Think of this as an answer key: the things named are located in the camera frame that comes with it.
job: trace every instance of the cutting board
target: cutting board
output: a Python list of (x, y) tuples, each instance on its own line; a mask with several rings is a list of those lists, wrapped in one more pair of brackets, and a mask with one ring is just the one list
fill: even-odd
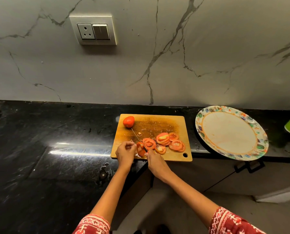
[[(123, 125), (123, 120), (128, 116), (134, 116), (135, 123), (133, 130), (136, 134), (142, 133), (138, 136), (139, 139), (143, 138), (156, 138), (162, 132), (175, 132), (179, 135), (179, 140), (185, 144), (185, 151), (180, 153), (174, 150), (166, 148), (166, 153), (163, 156), (166, 161), (181, 161), (191, 162), (192, 153), (189, 146), (188, 134), (186, 130), (186, 124), (184, 117), (182, 116), (164, 116), (164, 115), (142, 115), (142, 114), (121, 114), (119, 123), (116, 131), (115, 140), (113, 142), (111, 157), (117, 158), (116, 150), (123, 141), (133, 140), (135, 143), (138, 142), (137, 137), (134, 135), (130, 128), (126, 128)], [(135, 159), (146, 160), (145, 157), (135, 156)]]

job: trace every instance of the black shoe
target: black shoe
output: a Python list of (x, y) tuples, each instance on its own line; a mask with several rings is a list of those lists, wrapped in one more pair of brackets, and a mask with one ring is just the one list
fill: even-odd
[(157, 234), (171, 234), (169, 228), (164, 225), (164, 224), (160, 224), (158, 227), (157, 227)]

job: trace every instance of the plate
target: plate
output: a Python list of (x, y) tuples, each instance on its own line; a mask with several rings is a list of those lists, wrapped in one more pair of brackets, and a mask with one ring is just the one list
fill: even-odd
[(226, 106), (209, 106), (195, 119), (198, 134), (218, 153), (241, 161), (256, 160), (268, 151), (264, 129), (246, 113)]

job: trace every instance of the countertop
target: countertop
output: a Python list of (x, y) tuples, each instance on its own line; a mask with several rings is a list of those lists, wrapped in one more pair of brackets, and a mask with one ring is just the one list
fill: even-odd
[[(193, 157), (227, 159), (196, 132), (202, 107), (0, 101), (0, 231), (72, 233), (96, 204), (117, 161), (109, 157), (120, 114), (182, 115)], [(266, 130), (263, 161), (290, 162), (290, 111), (245, 110)], [(124, 191), (146, 169), (135, 161)]]

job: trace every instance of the plate rim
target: plate rim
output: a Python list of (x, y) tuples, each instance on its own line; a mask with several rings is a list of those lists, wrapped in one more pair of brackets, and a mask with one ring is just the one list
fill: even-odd
[[(235, 116), (237, 116), (238, 118), (244, 120), (246, 123), (248, 123), (250, 125), (251, 128), (254, 128), (253, 131), (255, 132), (256, 138), (257, 138), (257, 146), (254, 149), (254, 151), (256, 153), (259, 152), (259, 154), (236, 154), (236, 153), (228, 153), (226, 151), (220, 151), (218, 148), (215, 147), (215, 144), (213, 145), (211, 142), (207, 141), (207, 135), (205, 134), (205, 132), (202, 130), (202, 126), (199, 124), (199, 118), (204, 117), (205, 115), (212, 113), (212, 112), (225, 112), (225, 113), (231, 113)], [(231, 158), (231, 159), (235, 159), (235, 160), (239, 160), (239, 161), (253, 161), (253, 160), (257, 160), (259, 158), (261, 158), (262, 156), (264, 156), (267, 151), (268, 151), (268, 147), (269, 147), (269, 141), (268, 141), (268, 136), (265, 132), (265, 130), (263, 129), (263, 127), (252, 117), (250, 117), (248, 114), (242, 112), (241, 110), (232, 108), (232, 107), (228, 107), (228, 106), (208, 106), (205, 107), (203, 109), (201, 109), (195, 118), (195, 127), (196, 130), (199, 134), (199, 136), (201, 137), (201, 139), (214, 151), (216, 151), (217, 153)]]

